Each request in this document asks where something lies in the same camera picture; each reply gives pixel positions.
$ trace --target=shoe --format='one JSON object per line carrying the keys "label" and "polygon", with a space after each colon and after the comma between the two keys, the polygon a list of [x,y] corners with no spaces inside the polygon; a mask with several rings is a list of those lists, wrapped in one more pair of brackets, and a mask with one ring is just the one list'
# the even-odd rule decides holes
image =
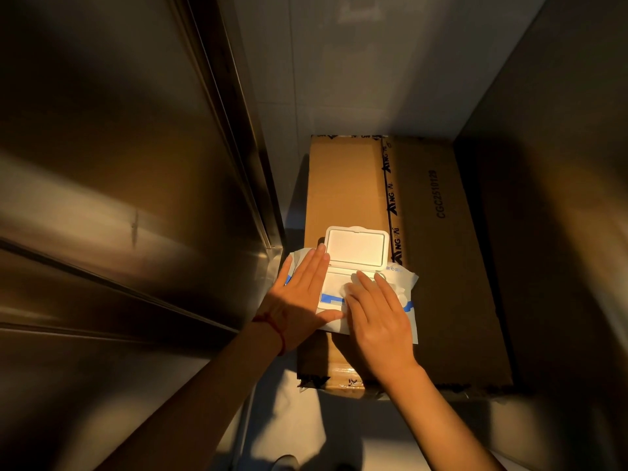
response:
{"label": "shoe", "polygon": [[275,461],[270,471],[299,471],[299,461],[293,455],[283,455]]}

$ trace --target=finger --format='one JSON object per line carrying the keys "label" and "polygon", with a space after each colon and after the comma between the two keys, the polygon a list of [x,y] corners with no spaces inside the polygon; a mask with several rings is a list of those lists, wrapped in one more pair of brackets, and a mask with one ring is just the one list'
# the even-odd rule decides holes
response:
{"label": "finger", "polygon": [[312,277],[314,277],[314,273],[318,269],[318,264],[323,259],[323,254],[325,254],[325,245],[321,243],[316,248],[314,256],[312,256],[312,258],[310,259],[308,267],[305,268],[305,270],[303,271],[303,275],[299,280],[299,285],[304,286],[305,289],[310,289]]}
{"label": "finger", "polygon": [[315,252],[316,252],[315,249],[310,249],[306,253],[305,257],[301,261],[301,264],[299,264],[299,266],[294,270],[294,274],[292,275],[292,279],[290,279],[290,284],[295,285],[295,286],[299,284],[299,282],[301,281],[301,277],[303,275],[303,271],[305,271],[305,269],[310,264],[310,261],[311,261],[312,257],[314,256]]}
{"label": "finger", "polygon": [[375,303],[377,310],[380,312],[380,315],[383,315],[384,317],[389,316],[391,314],[391,308],[377,283],[373,282],[371,278],[362,271],[357,271],[356,275],[360,284],[364,286],[364,289],[366,289],[373,298],[373,302]]}
{"label": "finger", "polygon": [[316,314],[316,317],[321,325],[329,324],[331,321],[342,319],[344,316],[345,315],[342,311],[337,311],[336,309],[326,309],[325,311],[321,311]]}
{"label": "finger", "polygon": [[345,286],[347,290],[347,295],[353,296],[359,303],[360,307],[364,311],[364,315],[366,319],[369,321],[369,324],[379,323],[379,311],[377,310],[377,306],[373,301],[373,297],[371,297],[371,293],[364,289],[364,286],[361,284],[349,283]]}
{"label": "finger", "polygon": [[283,262],[283,266],[279,269],[279,274],[277,275],[277,280],[272,285],[273,289],[282,288],[286,285],[286,281],[288,280],[288,271],[290,270],[290,265],[292,264],[292,256],[288,256]]}
{"label": "finger", "polygon": [[345,302],[347,303],[348,308],[348,322],[349,328],[352,332],[356,330],[362,330],[369,323],[366,318],[366,314],[364,314],[364,310],[358,300],[353,296],[347,296],[345,298]]}
{"label": "finger", "polygon": [[384,298],[386,299],[386,302],[388,303],[391,311],[395,314],[406,315],[403,307],[401,306],[401,303],[399,302],[397,294],[393,291],[391,285],[388,284],[388,281],[380,274],[376,274],[375,282],[377,283],[377,286],[384,295]]}
{"label": "finger", "polygon": [[318,268],[314,272],[314,276],[310,282],[310,287],[308,288],[312,295],[320,296],[320,292],[323,290],[323,283],[325,282],[327,268],[329,268],[329,253],[323,254],[322,259],[318,263]]}

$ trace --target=forearm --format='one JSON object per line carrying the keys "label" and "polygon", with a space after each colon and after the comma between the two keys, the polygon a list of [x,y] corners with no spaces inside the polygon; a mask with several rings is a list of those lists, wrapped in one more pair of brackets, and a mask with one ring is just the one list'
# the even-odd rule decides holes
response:
{"label": "forearm", "polygon": [[432,469],[503,470],[419,365],[402,380],[393,380],[384,387]]}
{"label": "forearm", "polygon": [[280,349],[268,324],[247,324],[99,470],[207,469],[234,414]]}

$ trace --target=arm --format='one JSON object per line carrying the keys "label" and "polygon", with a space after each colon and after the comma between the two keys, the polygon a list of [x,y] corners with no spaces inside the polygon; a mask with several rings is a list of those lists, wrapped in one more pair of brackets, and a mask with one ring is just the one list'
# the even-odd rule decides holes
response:
{"label": "arm", "polygon": [[[288,277],[288,258],[258,314],[269,313],[296,348],[340,311],[316,314],[329,266],[324,245],[311,250]],[[224,350],[146,420],[98,468],[205,470],[236,411],[281,350],[281,336],[265,322],[247,324]]]}
{"label": "arm", "polygon": [[412,353],[410,321],[379,274],[347,285],[352,334],[434,470],[503,470],[432,384]]}

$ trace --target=person's left hand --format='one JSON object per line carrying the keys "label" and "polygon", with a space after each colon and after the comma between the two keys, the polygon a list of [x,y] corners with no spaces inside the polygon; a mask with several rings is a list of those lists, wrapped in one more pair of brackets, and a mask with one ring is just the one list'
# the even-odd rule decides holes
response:
{"label": "person's left hand", "polygon": [[286,350],[293,350],[321,325],[341,319],[341,311],[327,309],[316,314],[320,292],[329,267],[325,245],[311,249],[286,284],[292,258],[288,256],[279,271],[277,281],[262,300],[257,314],[269,313],[283,332]]}

